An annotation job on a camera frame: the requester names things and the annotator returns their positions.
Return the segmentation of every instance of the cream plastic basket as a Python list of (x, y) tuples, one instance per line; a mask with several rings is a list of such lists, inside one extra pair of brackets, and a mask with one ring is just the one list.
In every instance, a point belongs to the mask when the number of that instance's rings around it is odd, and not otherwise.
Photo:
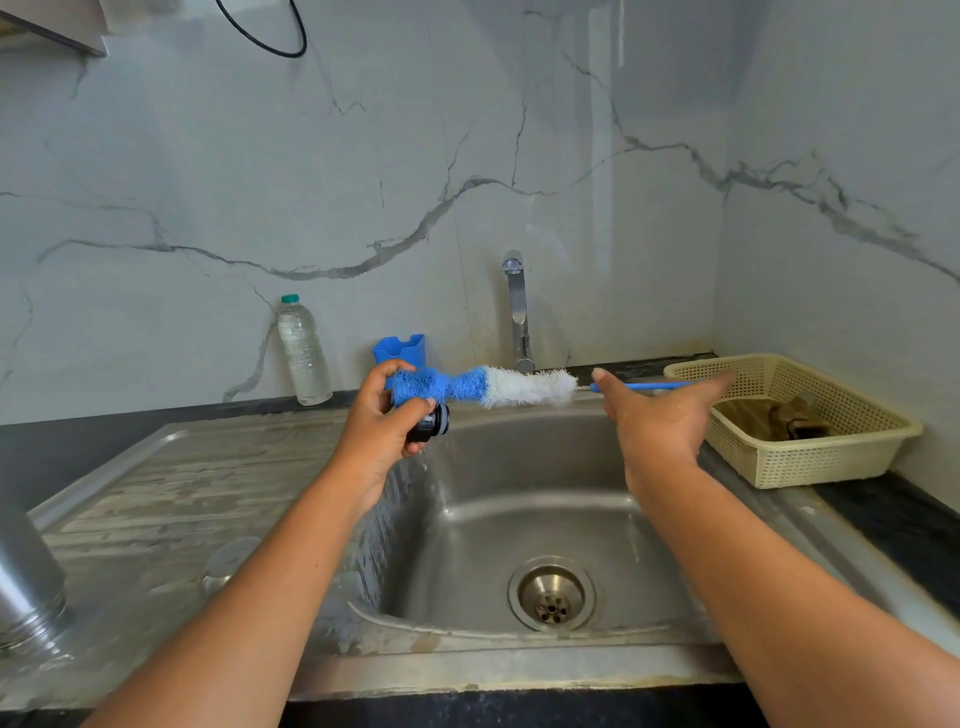
[(812, 440), (771, 443), (751, 437), (716, 409), (707, 442), (757, 488), (783, 488), (884, 473), (900, 444), (923, 426), (855, 393), (830, 377), (778, 354), (721, 356), (671, 364), (663, 373), (676, 379), (703, 379), (728, 369), (736, 380), (726, 399), (790, 401), (813, 395), (813, 410), (837, 433)]

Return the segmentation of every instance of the blue brush handle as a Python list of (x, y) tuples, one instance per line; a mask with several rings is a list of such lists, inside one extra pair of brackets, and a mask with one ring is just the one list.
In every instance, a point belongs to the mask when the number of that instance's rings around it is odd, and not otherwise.
[[(693, 384), (692, 381), (640, 381), (634, 384), (628, 384), (627, 389), (634, 392), (649, 392), (653, 389), (679, 389), (687, 384)], [(590, 392), (599, 392), (600, 387), (593, 383), (590, 385)]]

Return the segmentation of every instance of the person's right arm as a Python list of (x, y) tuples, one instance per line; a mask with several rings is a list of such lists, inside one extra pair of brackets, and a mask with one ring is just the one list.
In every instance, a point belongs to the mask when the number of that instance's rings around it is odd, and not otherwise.
[(775, 728), (960, 726), (960, 660), (803, 556), (701, 470), (732, 375), (657, 398), (602, 370), (627, 484)]

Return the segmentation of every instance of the clear water bottle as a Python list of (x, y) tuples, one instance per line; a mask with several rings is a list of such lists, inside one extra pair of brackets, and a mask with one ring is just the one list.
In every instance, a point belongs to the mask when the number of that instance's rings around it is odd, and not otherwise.
[(294, 380), (297, 401), (307, 406), (320, 404), (333, 396), (330, 389), (330, 371), (326, 366), (324, 350), (317, 336), (313, 314), (300, 303), (300, 296), (289, 294), (280, 299), (283, 307), (276, 316), (287, 365)]

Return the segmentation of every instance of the faucet spout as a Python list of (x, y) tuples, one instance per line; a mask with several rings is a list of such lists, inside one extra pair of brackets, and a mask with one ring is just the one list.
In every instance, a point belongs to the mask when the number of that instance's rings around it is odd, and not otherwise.
[(500, 269), (507, 274), (510, 291), (510, 315), (514, 334), (514, 368), (530, 374), (537, 369), (530, 352), (530, 330), (527, 327), (527, 287), (523, 277), (523, 256), (519, 251), (509, 251)]

